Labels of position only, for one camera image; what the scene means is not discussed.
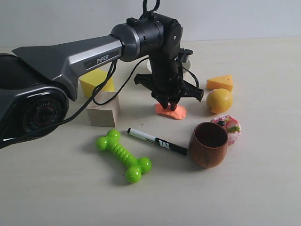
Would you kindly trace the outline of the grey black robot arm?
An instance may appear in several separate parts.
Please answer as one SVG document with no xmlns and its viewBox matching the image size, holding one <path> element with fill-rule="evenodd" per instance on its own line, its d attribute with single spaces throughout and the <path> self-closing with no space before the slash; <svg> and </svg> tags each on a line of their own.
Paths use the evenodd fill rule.
<svg viewBox="0 0 301 226">
<path fill-rule="evenodd" d="M 182 97 L 202 100 L 203 90 L 183 78 L 192 54 L 180 47 L 182 26 L 173 18 L 144 12 L 128 18 L 107 36 L 53 46 L 19 47 L 0 56 L 0 146 L 38 139 L 70 121 L 69 101 L 76 100 L 79 77 L 117 61 L 148 59 L 150 74 L 134 76 L 163 108 L 176 109 Z"/>
</svg>

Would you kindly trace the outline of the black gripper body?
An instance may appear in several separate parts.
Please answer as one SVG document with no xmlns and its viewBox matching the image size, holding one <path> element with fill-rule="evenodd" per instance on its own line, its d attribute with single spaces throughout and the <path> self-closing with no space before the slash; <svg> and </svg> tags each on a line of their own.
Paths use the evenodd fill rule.
<svg viewBox="0 0 301 226">
<path fill-rule="evenodd" d="M 150 74 L 137 74 L 135 84 L 151 91 L 151 96 L 160 103 L 179 103 L 181 98 L 201 101 L 204 91 L 185 81 L 179 62 L 166 55 L 150 55 Z"/>
</svg>

